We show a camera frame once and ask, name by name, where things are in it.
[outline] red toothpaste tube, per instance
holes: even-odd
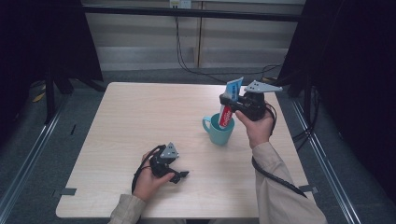
[[[238,78],[233,81],[227,82],[227,86],[225,88],[225,92],[223,94],[224,97],[231,99],[232,101],[238,101],[239,90],[241,89],[242,80],[244,78]],[[233,117],[233,111],[231,107],[228,105],[221,105],[220,108],[220,116],[219,116],[219,126],[220,128],[227,127],[231,118]]]

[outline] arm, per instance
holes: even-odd
[[[240,111],[235,114],[247,128],[253,158],[260,167],[292,184],[288,168],[269,143],[273,124],[269,113],[254,122]],[[256,172],[256,194],[260,223],[327,223],[314,202],[259,172]]]
[[[160,186],[169,182],[175,175],[169,173],[161,178],[152,174],[149,160],[143,165],[143,170],[137,178],[133,195],[121,194],[117,207],[113,210],[109,224],[135,224],[146,207],[146,202],[154,196]]]

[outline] sleeve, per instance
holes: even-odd
[[[108,224],[135,224],[145,209],[146,203],[134,195],[121,194]]]
[[[286,164],[269,142],[254,147],[253,157],[266,172],[293,183]],[[257,171],[256,194],[261,224],[327,223],[326,217],[310,199],[265,178]]]

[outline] cup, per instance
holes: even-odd
[[[202,119],[202,125],[204,126],[205,131],[209,133],[210,141],[218,146],[223,146],[230,139],[231,133],[233,132],[233,126],[235,125],[235,121],[231,118],[227,127],[220,128],[219,126],[219,113],[210,116],[205,116]]]

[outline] table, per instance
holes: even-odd
[[[202,127],[203,116],[219,113],[224,90],[223,85],[109,84],[66,185],[76,194],[62,196],[57,216],[110,217],[120,195],[131,193],[142,155],[173,142],[180,157],[171,168],[190,173],[162,187],[143,218],[257,217],[245,126],[233,116],[235,127],[224,147],[212,144]],[[265,99],[277,112],[271,142],[295,185],[307,185],[276,95],[265,93]]]

